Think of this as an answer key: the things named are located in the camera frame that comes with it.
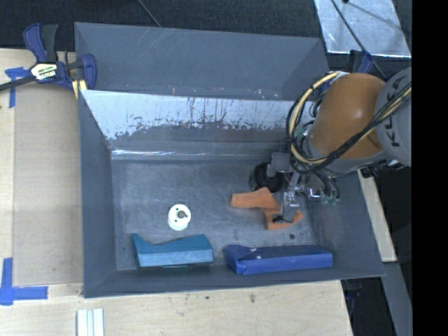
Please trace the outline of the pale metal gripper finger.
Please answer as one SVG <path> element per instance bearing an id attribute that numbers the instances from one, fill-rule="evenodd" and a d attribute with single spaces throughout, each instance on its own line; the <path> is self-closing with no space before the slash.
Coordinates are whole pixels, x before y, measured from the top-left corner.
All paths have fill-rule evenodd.
<path id="1" fill-rule="evenodd" d="M 286 222 L 292 222 L 298 211 L 299 202 L 295 192 L 283 193 L 282 217 Z"/>

